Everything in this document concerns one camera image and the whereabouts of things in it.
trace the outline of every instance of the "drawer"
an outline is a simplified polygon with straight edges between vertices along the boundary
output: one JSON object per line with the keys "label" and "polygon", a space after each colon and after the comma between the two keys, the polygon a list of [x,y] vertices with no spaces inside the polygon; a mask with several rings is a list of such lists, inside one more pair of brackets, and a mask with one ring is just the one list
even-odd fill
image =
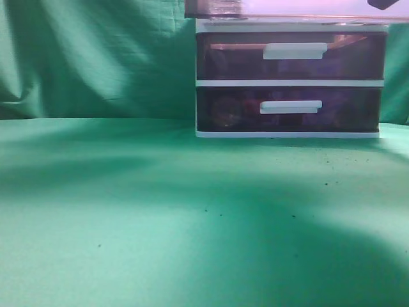
{"label": "drawer", "polygon": [[185,0],[185,16],[381,24],[408,20],[409,5],[405,0]]}
{"label": "drawer", "polygon": [[385,32],[200,33],[197,80],[380,80],[386,39]]}
{"label": "drawer", "polygon": [[379,132],[381,88],[197,88],[202,132]]}

